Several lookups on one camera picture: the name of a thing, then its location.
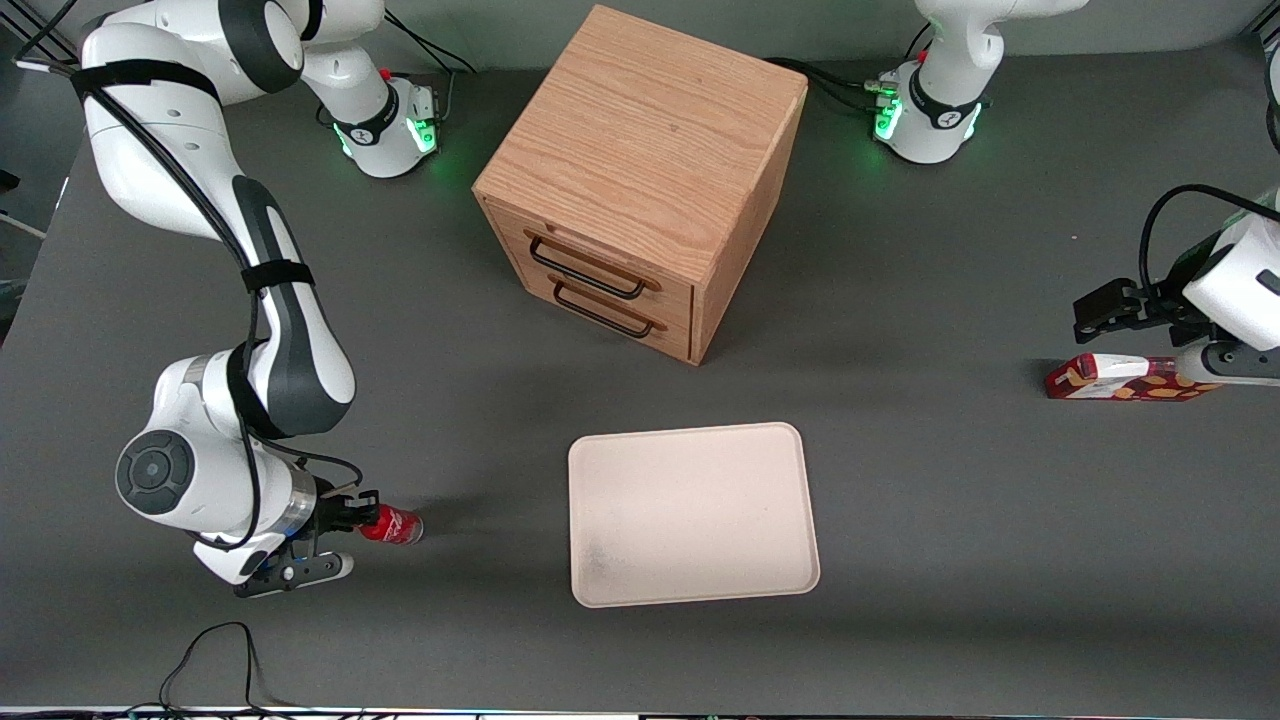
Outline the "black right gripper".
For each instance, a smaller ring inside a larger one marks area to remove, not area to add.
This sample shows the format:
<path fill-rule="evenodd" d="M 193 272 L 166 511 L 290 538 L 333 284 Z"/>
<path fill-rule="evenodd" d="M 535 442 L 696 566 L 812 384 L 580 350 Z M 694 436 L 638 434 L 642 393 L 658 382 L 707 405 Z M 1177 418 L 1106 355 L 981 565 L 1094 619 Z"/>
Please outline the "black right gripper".
<path fill-rule="evenodd" d="M 312 514 L 312 538 L 315 541 L 333 532 L 375 534 L 379 523 L 378 514 L 349 514 L 348 511 L 378 512 L 380 509 L 378 489 L 365 489 L 351 496 L 347 489 L 340 489 L 324 478 L 316 478 L 315 486 L 317 492 L 317 502 Z"/>

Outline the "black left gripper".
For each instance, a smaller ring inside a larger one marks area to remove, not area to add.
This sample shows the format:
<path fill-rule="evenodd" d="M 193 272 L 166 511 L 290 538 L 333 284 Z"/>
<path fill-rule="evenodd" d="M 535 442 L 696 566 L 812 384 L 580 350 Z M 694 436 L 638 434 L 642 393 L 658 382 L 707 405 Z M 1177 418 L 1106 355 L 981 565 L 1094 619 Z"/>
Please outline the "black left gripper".
<path fill-rule="evenodd" d="M 1147 315 L 1142 313 L 1143 293 L 1134 281 L 1108 281 L 1073 302 L 1074 337 L 1078 345 L 1087 345 L 1103 334 L 1120 331 L 1143 331 L 1156 325 L 1170 325 L 1170 341 L 1184 347 L 1193 341 L 1213 338 L 1213 323 L 1189 300 L 1185 287 L 1208 264 L 1219 238 L 1204 238 L 1181 252 L 1169 268 L 1165 278 L 1151 282 L 1149 240 L 1139 243 L 1139 279 L 1147 297 Z"/>

